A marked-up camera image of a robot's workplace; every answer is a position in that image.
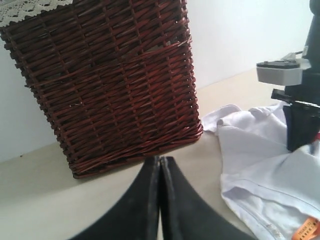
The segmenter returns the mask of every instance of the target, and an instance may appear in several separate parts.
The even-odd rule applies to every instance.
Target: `white fabric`
[[[287,151],[282,108],[228,105],[202,119],[219,137],[222,198],[259,240],[290,240],[307,217],[320,219],[320,160],[309,146]]]
[[[42,11],[51,11],[58,6],[71,4],[73,0],[0,0],[0,27],[10,22],[19,22]]]

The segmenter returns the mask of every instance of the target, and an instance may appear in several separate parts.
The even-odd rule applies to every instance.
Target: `brown wicker basket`
[[[186,0],[74,0],[0,29],[75,178],[195,142]]]

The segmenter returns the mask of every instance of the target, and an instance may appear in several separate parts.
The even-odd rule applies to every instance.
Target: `orange label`
[[[310,240],[320,235],[320,221],[308,217],[304,224],[295,232],[292,240]]]

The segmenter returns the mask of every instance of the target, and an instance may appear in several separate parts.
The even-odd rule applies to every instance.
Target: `white lace doily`
[[[0,0],[0,27],[10,22],[19,22],[26,16],[36,16],[42,11],[51,11],[58,6],[71,4],[73,0]]]

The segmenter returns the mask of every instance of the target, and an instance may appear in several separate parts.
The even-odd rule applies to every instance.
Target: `wicker basket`
[[[75,178],[202,133],[186,0],[74,0],[0,29]]]

